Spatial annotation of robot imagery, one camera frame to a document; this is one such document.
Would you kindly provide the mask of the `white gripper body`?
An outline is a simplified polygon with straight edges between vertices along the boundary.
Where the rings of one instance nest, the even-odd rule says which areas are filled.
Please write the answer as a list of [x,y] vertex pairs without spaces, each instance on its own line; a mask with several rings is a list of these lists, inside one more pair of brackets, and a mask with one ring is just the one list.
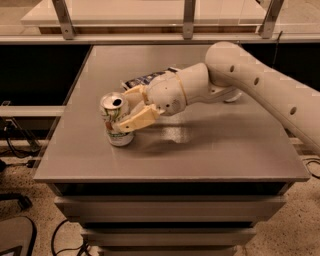
[[154,78],[145,89],[148,105],[154,104],[165,116],[182,112],[187,105],[182,81],[177,73],[165,73]]

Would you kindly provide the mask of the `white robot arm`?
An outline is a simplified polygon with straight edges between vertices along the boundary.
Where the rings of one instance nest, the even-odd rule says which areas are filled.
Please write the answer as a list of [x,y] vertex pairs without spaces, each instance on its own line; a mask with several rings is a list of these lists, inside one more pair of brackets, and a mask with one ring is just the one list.
[[320,154],[319,91],[266,66],[230,42],[212,45],[203,63],[127,90],[123,96],[129,101],[129,113],[111,127],[117,132],[135,131],[154,124],[162,115],[175,115],[194,103],[225,101],[239,91]]

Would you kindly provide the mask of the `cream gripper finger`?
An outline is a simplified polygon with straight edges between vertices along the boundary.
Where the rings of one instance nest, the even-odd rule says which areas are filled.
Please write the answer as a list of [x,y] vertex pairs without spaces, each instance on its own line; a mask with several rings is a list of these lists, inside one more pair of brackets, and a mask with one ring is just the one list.
[[112,128],[121,133],[139,130],[154,124],[163,113],[155,104],[138,104],[129,115],[113,123]]
[[135,86],[123,93],[131,109],[143,108],[146,100],[146,87],[143,85]]

